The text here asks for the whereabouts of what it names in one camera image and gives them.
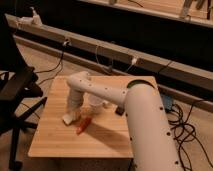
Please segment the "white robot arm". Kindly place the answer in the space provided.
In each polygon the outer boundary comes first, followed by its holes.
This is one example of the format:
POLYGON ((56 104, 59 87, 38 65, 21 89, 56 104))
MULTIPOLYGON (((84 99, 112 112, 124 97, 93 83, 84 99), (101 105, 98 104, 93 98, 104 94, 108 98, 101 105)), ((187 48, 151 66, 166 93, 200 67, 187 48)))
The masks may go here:
POLYGON ((70 110, 83 104, 85 92, 125 110, 136 171, 182 171, 160 94, 151 83, 132 81, 130 88, 117 88, 93 82, 83 71, 70 75, 67 84, 70 110))

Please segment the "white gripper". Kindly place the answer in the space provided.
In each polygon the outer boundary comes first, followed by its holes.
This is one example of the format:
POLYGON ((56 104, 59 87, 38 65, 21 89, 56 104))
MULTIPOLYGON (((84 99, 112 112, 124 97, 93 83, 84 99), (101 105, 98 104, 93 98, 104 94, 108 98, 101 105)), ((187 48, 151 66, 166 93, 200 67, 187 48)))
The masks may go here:
POLYGON ((77 90, 70 90, 67 97, 67 114, 71 118, 78 118, 82 104, 83 93, 77 90))

